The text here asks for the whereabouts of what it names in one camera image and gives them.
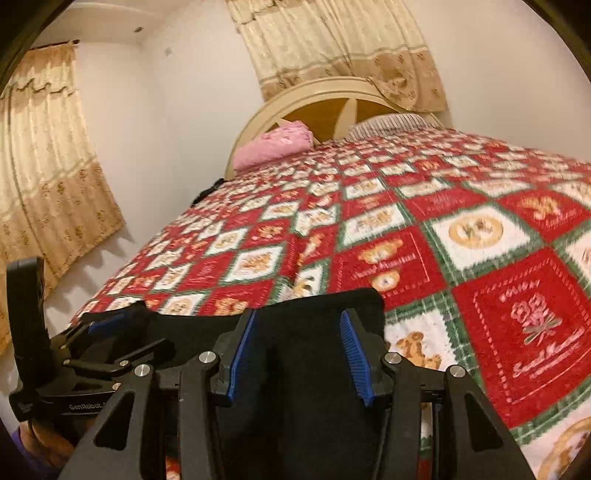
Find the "pillow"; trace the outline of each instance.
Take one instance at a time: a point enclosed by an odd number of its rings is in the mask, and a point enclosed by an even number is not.
[[[237,171],[312,148],[314,135],[302,122],[292,122],[256,137],[236,150],[232,164]]]
[[[277,121],[277,125],[279,125],[280,127],[284,127],[285,125],[291,125],[292,123],[293,123],[293,122],[290,122],[289,120],[285,120],[285,118],[280,118],[280,119]],[[316,137],[314,137],[314,140],[313,140],[313,145],[314,145],[315,147],[318,147],[318,145],[320,145],[321,143],[322,143],[321,141],[317,140],[317,138],[316,138]]]
[[[429,122],[416,113],[387,113],[352,125],[345,140],[354,142],[367,137],[388,137],[399,132],[431,127]]]

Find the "pink pillow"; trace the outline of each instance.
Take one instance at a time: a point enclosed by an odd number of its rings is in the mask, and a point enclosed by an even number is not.
[[[278,127],[236,150],[235,170],[244,170],[312,148],[314,135],[302,122]]]

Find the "hand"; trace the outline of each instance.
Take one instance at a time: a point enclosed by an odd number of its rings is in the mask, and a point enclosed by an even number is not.
[[[20,433],[25,450],[48,466],[62,469],[74,453],[73,445],[50,423],[39,420],[23,422]]]

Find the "ceiling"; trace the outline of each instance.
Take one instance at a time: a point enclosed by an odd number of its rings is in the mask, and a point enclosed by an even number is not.
[[[76,0],[37,37],[34,47],[79,39],[141,43],[192,0]]]

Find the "purple sleeve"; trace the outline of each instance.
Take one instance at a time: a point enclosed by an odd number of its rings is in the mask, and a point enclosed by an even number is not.
[[[30,465],[33,473],[39,480],[43,480],[50,475],[53,475],[58,472],[58,470],[54,467],[47,466],[41,459],[33,457],[29,452],[25,450],[24,445],[22,444],[21,440],[21,431],[20,429],[16,429],[15,432],[11,435],[12,441],[17,446],[18,451],[21,452],[22,456],[25,458],[27,463]]]

